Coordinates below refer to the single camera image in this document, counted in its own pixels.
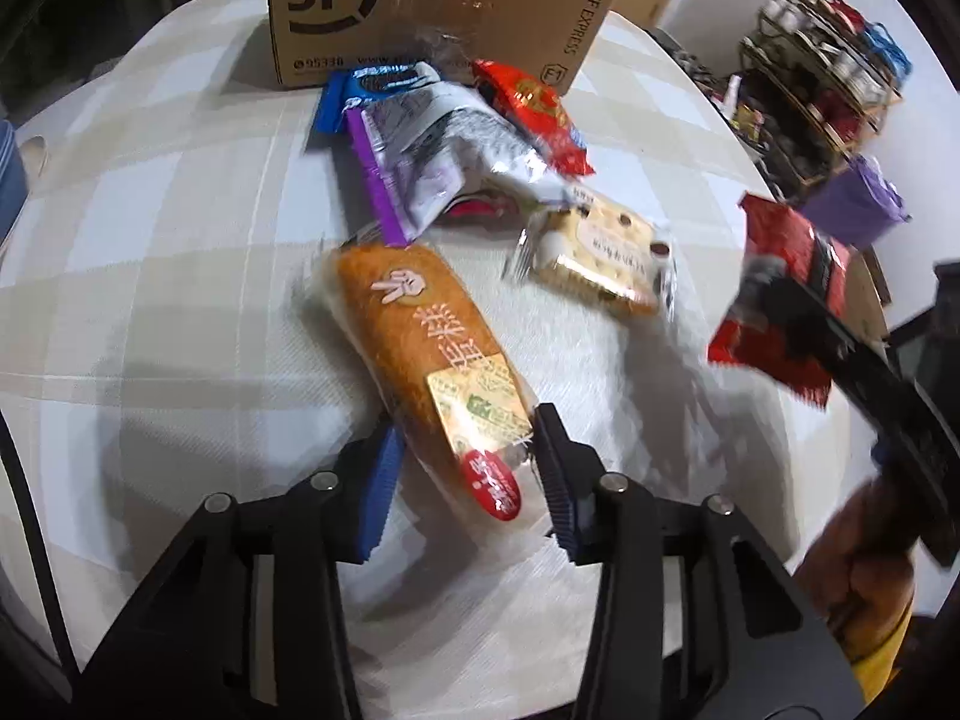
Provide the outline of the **yellow sleeve forearm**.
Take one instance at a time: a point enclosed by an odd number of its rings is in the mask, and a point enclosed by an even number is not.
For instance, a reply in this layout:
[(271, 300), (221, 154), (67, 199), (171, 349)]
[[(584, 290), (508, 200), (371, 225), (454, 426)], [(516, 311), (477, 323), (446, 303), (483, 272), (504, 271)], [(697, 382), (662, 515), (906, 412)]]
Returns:
[(912, 616), (913, 603), (908, 603), (900, 619), (896, 621), (895, 628), (887, 635), (887, 639), (877, 645), (872, 652), (856, 658), (851, 663), (854, 678), (861, 688), (866, 704), (870, 704), (887, 687), (890, 679), (898, 673), (895, 661), (907, 637)]

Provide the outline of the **person's right hand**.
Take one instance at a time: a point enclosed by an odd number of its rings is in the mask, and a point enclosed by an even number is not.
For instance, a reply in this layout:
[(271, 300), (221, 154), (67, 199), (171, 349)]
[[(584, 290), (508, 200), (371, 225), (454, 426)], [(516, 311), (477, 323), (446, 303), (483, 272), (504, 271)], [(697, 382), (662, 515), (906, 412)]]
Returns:
[(910, 550), (878, 544), (885, 504), (880, 479), (861, 484), (828, 520), (794, 572), (797, 585), (851, 661), (880, 649), (913, 603)]

